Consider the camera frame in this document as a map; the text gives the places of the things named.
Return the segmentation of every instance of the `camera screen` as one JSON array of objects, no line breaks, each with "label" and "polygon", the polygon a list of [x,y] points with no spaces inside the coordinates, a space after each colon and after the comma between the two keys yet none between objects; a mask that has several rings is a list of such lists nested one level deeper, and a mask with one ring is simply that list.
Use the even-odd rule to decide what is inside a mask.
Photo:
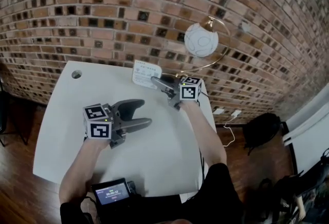
[{"label": "camera screen", "polygon": [[96,194],[102,205],[129,198],[129,193],[124,183],[98,189]]}]

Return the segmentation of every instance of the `gold lamp arm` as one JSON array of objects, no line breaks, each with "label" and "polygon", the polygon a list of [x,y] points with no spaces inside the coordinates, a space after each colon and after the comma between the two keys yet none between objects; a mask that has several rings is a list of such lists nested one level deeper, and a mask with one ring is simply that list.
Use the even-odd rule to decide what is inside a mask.
[{"label": "gold lamp arm", "polygon": [[176,73],[176,77],[178,77],[180,74],[182,73],[185,73],[185,72],[190,72],[190,71],[198,71],[198,70],[202,70],[204,68],[207,68],[207,67],[210,67],[214,64],[216,64],[217,62],[219,62],[222,58],[224,58],[225,55],[227,55],[228,51],[229,51],[229,48],[231,47],[231,32],[230,30],[226,27],[225,23],[221,20],[218,20],[212,16],[208,16],[208,19],[207,21],[203,24],[204,25],[204,28],[206,30],[209,30],[209,31],[212,31],[212,28],[213,28],[213,21],[217,21],[219,22],[220,24],[222,24],[222,26],[225,28],[227,34],[229,35],[229,43],[228,43],[228,46],[227,48],[224,50],[224,52],[222,53],[222,55],[220,56],[220,58],[216,61],[214,61],[213,63],[209,63],[207,65],[204,65],[204,66],[201,66],[201,67],[197,67],[197,68],[193,68],[193,69],[190,69],[190,70],[182,70],[178,73]]}]

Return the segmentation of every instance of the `paper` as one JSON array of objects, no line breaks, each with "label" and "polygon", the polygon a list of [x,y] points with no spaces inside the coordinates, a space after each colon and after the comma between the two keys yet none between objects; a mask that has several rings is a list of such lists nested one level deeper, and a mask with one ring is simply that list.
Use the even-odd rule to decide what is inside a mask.
[{"label": "paper", "polygon": [[161,74],[162,69],[160,66],[135,60],[133,69],[133,83],[156,90],[158,87],[152,83],[151,77],[155,76],[160,78]]}]

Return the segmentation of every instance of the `chair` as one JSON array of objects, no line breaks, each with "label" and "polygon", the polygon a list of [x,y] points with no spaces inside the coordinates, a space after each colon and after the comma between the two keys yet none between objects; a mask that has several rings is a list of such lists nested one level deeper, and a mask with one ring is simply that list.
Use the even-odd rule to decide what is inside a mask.
[{"label": "chair", "polygon": [[[1,91],[0,91],[0,135],[18,134],[20,136],[20,138],[22,139],[23,143],[25,145],[27,145],[27,141],[23,138],[21,132],[19,131],[14,118],[12,116],[10,116],[10,112],[9,112],[10,95],[3,90],[1,82],[0,82],[0,88],[1,88]],[[4,133],[4,131],[7,128],[8,116],[10,116],[10,120],[12,121],[16,131]],[[3,147],[5,147],[1,138],[0,138],[0,143],[2,144]]]}]

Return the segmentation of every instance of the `sleeve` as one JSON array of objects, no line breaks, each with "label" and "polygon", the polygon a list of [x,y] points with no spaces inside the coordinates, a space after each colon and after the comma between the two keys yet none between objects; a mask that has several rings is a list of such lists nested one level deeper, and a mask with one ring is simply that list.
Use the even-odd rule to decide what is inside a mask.
[{"label": "sleeve", "polygon": [[89,224],[80,206],[73,203],[61,204],[61,220],[62,224]]},{"label": "sleeve", "polygon": [[218,219],[223,223],[241,223],[243,217],[243,204],[234,189],[227,166],[222,163],[209,168],[199,192],[184,204],[188,211],[206,213],[209,221]]}]

